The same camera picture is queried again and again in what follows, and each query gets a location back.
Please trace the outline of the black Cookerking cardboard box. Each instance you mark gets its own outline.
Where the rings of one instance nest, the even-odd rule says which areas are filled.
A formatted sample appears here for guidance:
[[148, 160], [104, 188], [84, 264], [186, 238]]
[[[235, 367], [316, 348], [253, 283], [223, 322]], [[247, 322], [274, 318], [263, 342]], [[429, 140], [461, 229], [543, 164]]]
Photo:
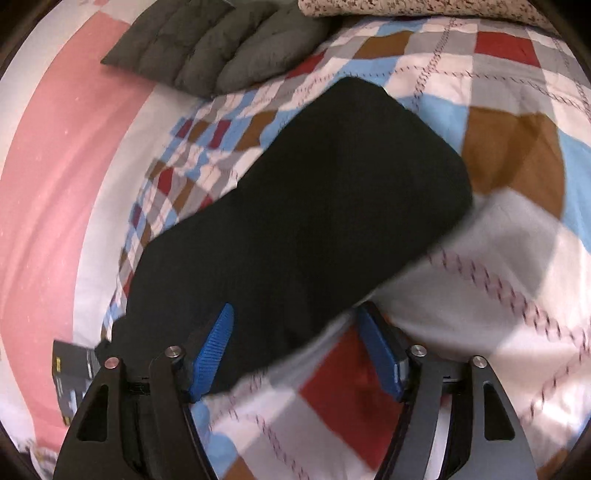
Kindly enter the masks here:
[[52, 379], [62, 420], [69, 426], [100, 366], [94, 350], [54, 340]]

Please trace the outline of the dark grey quilted cushion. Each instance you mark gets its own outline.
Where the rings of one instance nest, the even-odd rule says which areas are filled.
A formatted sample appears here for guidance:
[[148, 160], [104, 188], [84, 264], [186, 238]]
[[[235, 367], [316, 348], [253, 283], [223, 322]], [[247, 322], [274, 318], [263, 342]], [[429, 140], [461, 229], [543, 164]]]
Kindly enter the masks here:
[[207, 99], [287, 73], [331, 33], [296, 3], [160, 0], [101, 63]]

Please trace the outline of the plaid patchwork bed sheet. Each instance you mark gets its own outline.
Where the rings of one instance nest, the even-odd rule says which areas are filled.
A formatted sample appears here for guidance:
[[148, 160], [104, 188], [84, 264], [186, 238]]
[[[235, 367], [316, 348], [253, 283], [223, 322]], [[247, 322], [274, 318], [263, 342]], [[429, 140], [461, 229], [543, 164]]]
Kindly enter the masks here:
[[140, 188], [102, 336], [147, 242], [231, 191], [302, 108], [348, 77], [441, 136], [475, 194], [453, 236], [374, 301], [426, 346], [491, 360], [550, 478], [590, 418], [590, 83], [567, 44], [535, 28], [360, 19], [293, 72], [199, 104]]

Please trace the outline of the floral speckled pillow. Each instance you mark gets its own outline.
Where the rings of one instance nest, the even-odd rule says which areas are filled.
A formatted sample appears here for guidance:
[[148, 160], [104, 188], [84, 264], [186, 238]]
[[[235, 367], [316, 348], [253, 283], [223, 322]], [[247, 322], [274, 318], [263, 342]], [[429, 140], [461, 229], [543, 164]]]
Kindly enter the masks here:
[[297, 7], [308, 17], [481, 17], [518, 22], [557, 33], [543, 13], [529, 1], [522, 0], [300, 0]]

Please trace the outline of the black garment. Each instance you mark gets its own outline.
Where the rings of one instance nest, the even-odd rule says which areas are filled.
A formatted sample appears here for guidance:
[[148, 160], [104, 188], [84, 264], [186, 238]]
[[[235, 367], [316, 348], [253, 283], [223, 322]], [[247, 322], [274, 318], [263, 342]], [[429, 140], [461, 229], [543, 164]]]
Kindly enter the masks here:
[[423, 256], [473, 204], [460, 155], [367, 81], [339, 80], [305, 106], [235, 189], [151, 240], [124, 315], [95, 350], [136, 377], [173, 345], [200, 359], [233, 310], [206, 391], [304, 347]]

